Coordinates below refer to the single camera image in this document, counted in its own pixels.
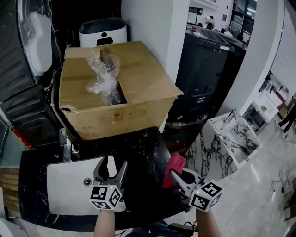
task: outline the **human forearm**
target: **human forearm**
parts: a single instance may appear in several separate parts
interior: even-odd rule
[[[115,237],[114,211],[101,210],[99,212],[93,237]]]
[[[196,210],[196,222],[199,237],[221,237],[212,211],[202,212]]]

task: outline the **black marble countertop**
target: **black marble countertop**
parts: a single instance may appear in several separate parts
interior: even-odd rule
[[[170,154],[157,128],[107,137],[80,144],[80,160],[112,155],[117,170],[124,161],[128,170],[122,188],[124,212],[115,213],[117,230],[143,226],[173,216],[184,210],[180,197],[172,189],[162,188]],[[46,170],[48,164],[60,163],[58,144],[24,151],[19,171],[21,218],[31,223],[65,231],[92,232],[97,215],[66,216],[49,211]]]

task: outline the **white bucket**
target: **white bucket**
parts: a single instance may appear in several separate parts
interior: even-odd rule
[[[29,237],[18,225],[0,218],[1,237]]]

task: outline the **ceiling light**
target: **ceiling light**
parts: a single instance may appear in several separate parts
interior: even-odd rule
[[[251,9],[251,8],[248,8],[248,10],[249,10],[249,11],[251,11],[251,12],[254,12],[254,13],[256,13],[256,11],[255,11],[255,10],[253,10],[253,9]]]

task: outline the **clear plastic bag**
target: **clear plastic bag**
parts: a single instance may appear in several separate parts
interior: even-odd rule
[[[89,83],[86,90],[95,94],[101,93],[101,99],[107,106],[119,104],[121,100],[116,85],[120,59],[113,54],[96,54],[91,51],[86,60],[97,74],[96,82]]]

